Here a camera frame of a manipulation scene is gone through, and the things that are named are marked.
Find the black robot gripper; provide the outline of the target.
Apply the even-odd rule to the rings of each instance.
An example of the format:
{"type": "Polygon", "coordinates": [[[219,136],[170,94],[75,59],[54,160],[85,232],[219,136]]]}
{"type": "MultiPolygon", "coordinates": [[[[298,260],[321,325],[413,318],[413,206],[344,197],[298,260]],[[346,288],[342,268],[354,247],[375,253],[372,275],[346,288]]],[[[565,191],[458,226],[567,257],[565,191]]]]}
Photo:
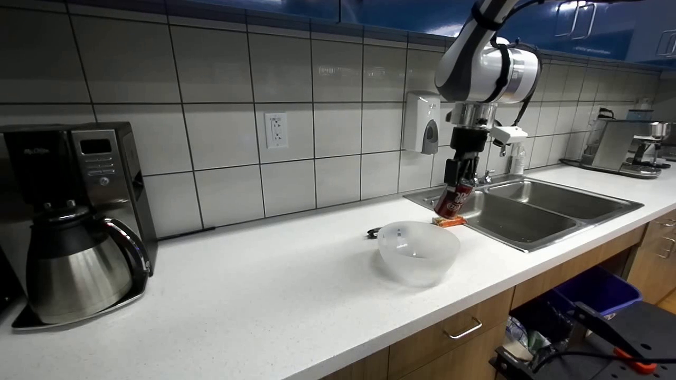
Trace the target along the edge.
{"type": "Polygon", "coordinates": [[[444,186],[435,201],[434,211],[437,215],[455,215],[472,201],[473,186],[469,182],[475,178],[486,139],[488,133],[484,130],[457,128],[453,132],[450,149],[455,151],[455,157],[447,160],[444,182],[448,186],[444,186]]]}

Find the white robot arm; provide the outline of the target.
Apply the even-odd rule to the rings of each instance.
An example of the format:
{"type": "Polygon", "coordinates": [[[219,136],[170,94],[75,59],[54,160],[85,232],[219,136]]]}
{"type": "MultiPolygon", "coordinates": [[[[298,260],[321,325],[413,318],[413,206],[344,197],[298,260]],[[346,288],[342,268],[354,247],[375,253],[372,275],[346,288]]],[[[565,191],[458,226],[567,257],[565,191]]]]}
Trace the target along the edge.
{"type": "Polygon", "coordinates": [[[500,39],[500,29],[517,10],[517,0],[478,0],[437,65],[434,85],[455,106],[455,154],[447,160],[447,191],[434,208],[440,217],[455,217],[472,194],[486,141],[505,151],[528,137],[520,116],[511,124],[495,118],[500,106],[528,108],[541,77],[538,52],[500,39]]]}

